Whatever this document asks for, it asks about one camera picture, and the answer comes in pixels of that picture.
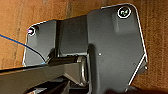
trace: wooden surface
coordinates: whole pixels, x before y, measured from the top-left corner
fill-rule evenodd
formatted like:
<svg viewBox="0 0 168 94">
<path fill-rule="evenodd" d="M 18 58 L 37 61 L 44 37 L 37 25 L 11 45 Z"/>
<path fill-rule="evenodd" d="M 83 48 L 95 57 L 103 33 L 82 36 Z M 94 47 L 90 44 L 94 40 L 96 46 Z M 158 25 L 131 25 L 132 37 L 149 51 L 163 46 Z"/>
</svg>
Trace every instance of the wooden surface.
<svg viewBox="0 0 168 94">
<path fill-rule="evenodd" d="M 32 24 L 120 3 L 136 6 L 148 54 L 148 70 L 136 76 L 132 85 L 168 92 L 168 0 L 1 0 L 0 34 L 25 43 Z M 24 47 L 3 38 L 0 43 L 0 69 L 22 66 Z"/>
</svg>

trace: dark gray metal plate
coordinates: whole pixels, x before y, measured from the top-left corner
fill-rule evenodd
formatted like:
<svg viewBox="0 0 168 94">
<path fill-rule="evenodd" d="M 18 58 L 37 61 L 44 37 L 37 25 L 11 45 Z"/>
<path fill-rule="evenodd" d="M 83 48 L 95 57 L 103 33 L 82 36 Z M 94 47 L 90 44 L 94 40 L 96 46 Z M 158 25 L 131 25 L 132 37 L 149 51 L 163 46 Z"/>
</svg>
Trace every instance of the dark gray metal plate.
<svg viewBox="0 0 168 94">
<path fill-rule="evenodd" d="M 131 9 L 126 19 L 117 15 L 123 6 Z M 93 10 L 87 23 L 92 93 L 124 92 L 145 55 L 135 7 L 123 4 Z"/>
<path fill-rule="evenodd" d="M 39 27 L 39 30 L 33 36 L 27 35 L 26 44 L 41 53 L 47 60 L 50 50 L 55 48 L 56 21 L 50 20 L 35 25 Z M 38 54 L 27 48 L 25 48 L 24 55 L 23 64 L 25 66 L 39 65 L 44 62 Z"/>
<path fill-rule="evenodd" d="M 87 16 L 62 21 L 60 56 L 87 55 L 88 49 Z"/>
</svg>

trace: cable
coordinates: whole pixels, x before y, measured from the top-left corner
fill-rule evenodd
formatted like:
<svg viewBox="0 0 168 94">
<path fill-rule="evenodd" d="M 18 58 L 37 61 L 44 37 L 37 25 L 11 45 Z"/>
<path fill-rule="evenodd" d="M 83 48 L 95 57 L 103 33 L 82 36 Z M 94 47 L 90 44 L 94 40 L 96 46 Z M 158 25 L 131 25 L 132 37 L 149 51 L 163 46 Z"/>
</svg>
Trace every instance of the cable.
<svg viewBox="0 0 168 94">
<path fill-rule="evenodd" d="M 5 39 L 8 39 L 8 40 L 11 40 L 11 41 L 13 41 L 13 42 L 15 42 L 15 43 L 18 43 L 18 44 L 22 45 L 22 46 L 25 46 L 26 48 L 28 48 L 28 49 L 32 50 L 33 52 L 35 52 L 36 54 L 40 55 L 40 57 L 41 57 L 41 58 L 43 59 L 43 61 L 45 62 L 44 57 L 43 57 L 39 52 L 37 52 L 36 50 L 34 50 L 33 48 L 31 48 L 31 47 L 29 47 L 29 46 L 27 46 L 27 45 L 25 45 L 25 44 L 23 44 L 23 43 L 21 43 L 21 42 L 19 42 L 19 41 L 16 41 L 16 40 L 14 40 L 14 39 L 11 39 L 11 38 L 9 38 L 9 37 L 6 37 L 6 36 L 4 36 L 4 35 L 1 35 L 1 34 L 0 34 L 0 37 L 5 38 Z"/>
</svg>

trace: metal plate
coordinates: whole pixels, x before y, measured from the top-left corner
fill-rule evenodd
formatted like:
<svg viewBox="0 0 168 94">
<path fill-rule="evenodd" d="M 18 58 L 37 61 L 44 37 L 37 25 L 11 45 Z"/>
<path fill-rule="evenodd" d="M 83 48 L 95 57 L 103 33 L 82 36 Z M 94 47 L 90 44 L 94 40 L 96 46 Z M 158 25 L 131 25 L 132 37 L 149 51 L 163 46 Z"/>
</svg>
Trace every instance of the metal plate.
<svg viewBox="0 0 168 94">
<path fill-rule="evenodd" d="M 56 20 L 38 23 L 32 26 L 38 26 L 39 29 L 36 30 L 33 36 L 27 34 L 26 45 L 41 53 L 45 60 L 47 60 L 50 51 L 55 48 Z M 43 62 L 44 61 L 38 54 L 25 48 L 23 59 L 24 66 L 39 65 Z"/>
<path fill-rule="evenodd" d="M 121 7 L 130 8 L 128 18 L 117 15 Z M 87 24 L 92 93 L 124 92 L 146 56 L 135 7 L 122 4 L 93 10 Z"/>
</svg>

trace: screw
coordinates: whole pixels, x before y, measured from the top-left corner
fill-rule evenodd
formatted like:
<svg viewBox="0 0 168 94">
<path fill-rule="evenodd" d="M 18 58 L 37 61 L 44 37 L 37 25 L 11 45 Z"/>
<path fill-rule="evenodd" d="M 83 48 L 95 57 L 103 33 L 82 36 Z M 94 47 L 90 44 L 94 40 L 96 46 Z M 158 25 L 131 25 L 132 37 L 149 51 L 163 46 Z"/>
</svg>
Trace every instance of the screw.
<svg viewBox="0 0 168 94">
<path fill-rule="evenodd" d="M 28 30 L 27 30 L 27 33 L 30 35 L 30 36 L 33 36 L 35 35 L 35 28 L 34 27 L 30 27 Z"/>
<path fill-rule="evenodd" d="M 118 16 L 120 18 L 127 18 L 131 14 L 131 10 L 128 7 L 121 7 L 118 10 Z"/>
</svg>

